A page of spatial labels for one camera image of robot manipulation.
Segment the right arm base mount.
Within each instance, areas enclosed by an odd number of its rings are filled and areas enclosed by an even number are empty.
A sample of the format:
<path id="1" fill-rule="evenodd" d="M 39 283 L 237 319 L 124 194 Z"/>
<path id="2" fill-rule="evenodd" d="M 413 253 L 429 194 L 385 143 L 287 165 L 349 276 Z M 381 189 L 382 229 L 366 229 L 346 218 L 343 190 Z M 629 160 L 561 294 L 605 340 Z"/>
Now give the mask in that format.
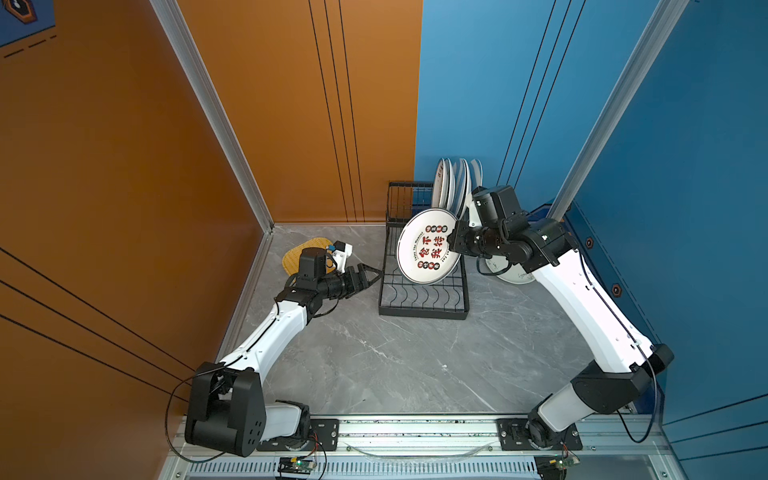
<path id="1" fill-rule="evenodd" d="M 575 425 L 558 433 L 537 433 L 526 418 L 503 417 L 495 420 L 503 451 L 581 451 L 583 443 Z"/>

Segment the white green emblem plate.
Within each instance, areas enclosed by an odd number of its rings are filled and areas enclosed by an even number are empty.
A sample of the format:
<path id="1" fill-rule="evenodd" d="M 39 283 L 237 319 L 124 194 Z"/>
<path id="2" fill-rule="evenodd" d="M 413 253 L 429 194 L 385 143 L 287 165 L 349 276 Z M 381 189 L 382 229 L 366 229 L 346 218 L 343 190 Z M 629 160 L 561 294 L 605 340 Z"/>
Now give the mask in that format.
<path id="1" fill-rule="evenodd" d="M 450 159 L 442 160 L 443 166 L 443 189 L 441 195 L 441 207 L 445 210 L 451 210 L 454 198 L 455 176 L 453 172 L 453 163 Z"/>

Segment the white floral plate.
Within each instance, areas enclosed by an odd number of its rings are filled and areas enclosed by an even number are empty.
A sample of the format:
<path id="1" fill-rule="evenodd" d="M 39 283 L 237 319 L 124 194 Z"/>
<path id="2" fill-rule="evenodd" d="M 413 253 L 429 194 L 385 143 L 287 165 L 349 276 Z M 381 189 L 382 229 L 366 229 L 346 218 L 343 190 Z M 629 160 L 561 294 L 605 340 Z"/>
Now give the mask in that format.
<path id="1" fill-rule="evenodd" d="M 503 256 L 493 256 L 484 260 L 487 271 L 507 283 L 525 285 L 535 281 L 532 274 L 526 273 L 520 265 L 510 264 Z"/>

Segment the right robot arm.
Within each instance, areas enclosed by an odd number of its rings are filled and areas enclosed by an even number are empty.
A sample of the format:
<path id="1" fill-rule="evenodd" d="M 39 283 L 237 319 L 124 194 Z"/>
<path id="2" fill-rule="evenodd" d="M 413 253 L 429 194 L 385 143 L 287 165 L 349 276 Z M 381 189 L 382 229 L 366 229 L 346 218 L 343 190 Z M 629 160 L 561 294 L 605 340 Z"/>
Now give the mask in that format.
<path id="1" fill-rule="evenodd" d="M 588 268 L 576 238 L 558 220 L 528 219 L 511 186 L 478 187 L 449 235 L 451 251 L 477 260 L 501 257 L 519 266 L 555 298 L 589 346 L 592 361 L 528 415 L 538 449 L 555 446 L 592 414 L 612 414 L 647 391 L 661 400 L 659 376 L 674 359 L 665 344 L 642 334 Z"/>

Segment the blue striped plate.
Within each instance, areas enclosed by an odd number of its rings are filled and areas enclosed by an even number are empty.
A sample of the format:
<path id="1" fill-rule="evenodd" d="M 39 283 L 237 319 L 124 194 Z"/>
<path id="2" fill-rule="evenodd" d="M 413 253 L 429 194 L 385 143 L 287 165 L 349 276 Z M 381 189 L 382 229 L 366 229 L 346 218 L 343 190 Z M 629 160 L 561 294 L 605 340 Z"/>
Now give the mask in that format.
<path id="1" fill-rule="evenodd" d="M 460 158 L 456 164 L 456 183 L 453 201 L 453 213 L 457 219 L 463 216 L 470 180 L 469 164 L 466 159 Z"/>
<path id="2" fill-rule="evenodd" d="M 483 167 L 482 163 L 478 159 L 472 159 L 469 162 L 471 167 L 471 182 L 472 190 L 475 190 L 483 185 Z"/>

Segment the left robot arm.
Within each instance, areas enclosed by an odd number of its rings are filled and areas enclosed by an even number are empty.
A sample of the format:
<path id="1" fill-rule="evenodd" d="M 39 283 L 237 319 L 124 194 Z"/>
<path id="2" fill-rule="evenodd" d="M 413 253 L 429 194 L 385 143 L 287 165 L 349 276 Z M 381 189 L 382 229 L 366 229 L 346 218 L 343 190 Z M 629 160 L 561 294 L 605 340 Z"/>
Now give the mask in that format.
<path id="1" fill-rule="evenodd" d="M 375 285 L 381 270 L 347 263 L 352 247 L 344 242 L 306 247 L 298 270 L 274 297 L 266 319 L 244 342 L 216 363 L 202 363 L 190 378 L 186 443 L 247 457 L 268 441 L 301 449 L 311 437 L 307 405 L 265 400 L 263 384 L 289 343 L 309 323 L 328 315 L 325 302 L 337 304 Z"/>

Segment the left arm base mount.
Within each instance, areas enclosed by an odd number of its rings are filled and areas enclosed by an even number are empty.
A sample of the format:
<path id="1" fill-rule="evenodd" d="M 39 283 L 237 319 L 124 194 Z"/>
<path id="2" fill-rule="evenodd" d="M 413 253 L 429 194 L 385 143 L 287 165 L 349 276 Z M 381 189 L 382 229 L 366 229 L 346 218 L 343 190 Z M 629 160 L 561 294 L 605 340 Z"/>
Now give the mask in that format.
<path id="1" fill-rule="evenodd" d="M 312 417 L 303 421 L 298 432 L 289 437 L 275 437 L 258 444 L 259 452 L 334 452 L 338 447 L 340 420 Z"/>

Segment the black wire dish rack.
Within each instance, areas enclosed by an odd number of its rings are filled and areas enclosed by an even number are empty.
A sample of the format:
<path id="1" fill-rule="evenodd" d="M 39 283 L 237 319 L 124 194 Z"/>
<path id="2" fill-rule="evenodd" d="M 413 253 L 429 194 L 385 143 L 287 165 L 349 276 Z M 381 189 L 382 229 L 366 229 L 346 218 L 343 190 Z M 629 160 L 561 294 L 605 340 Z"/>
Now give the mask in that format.
<path id="1" fill-rule="evenodd" d="M 464 260 L 448 245 L 457 219 L 432 204 L 432 193 L 428 182 L 393 181 L 388 186 L 378 297 L 383 316 L 442 320 L 468 316 Z"/>

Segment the orange sunburst round plate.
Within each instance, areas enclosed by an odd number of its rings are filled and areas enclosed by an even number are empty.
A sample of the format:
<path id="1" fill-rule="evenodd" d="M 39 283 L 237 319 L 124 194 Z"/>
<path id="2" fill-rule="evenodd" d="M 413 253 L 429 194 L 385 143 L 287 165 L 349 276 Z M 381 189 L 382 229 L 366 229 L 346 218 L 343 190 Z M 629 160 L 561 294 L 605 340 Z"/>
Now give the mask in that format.
<path id="1" fill-rule="evenodd" d="M 438 161 L 434 182 L 433 182 L 432 198 L 431 198 L 432 208 L 444 208 L 446 206 L 447 189 L 448 189 L 447 185 L 448 185 L 448 178 L 447 178 L 446 160 L 444 158 L 441 158 Z"/>

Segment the white plate red characters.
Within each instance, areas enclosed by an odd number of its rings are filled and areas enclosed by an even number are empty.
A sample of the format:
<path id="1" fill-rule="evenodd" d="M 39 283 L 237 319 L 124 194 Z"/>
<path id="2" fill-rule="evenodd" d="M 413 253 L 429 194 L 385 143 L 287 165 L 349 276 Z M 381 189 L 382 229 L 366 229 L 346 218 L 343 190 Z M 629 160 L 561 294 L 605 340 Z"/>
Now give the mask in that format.
<path id="1" fill-rule="evenodd" d="M 447 210 L 429 208 L 416 214 L 403 227 L 396 248 L 402 275 L 414 284 L 431 285 L 448 277 L 460 255 L 449 247 L 456 217 Z"/>

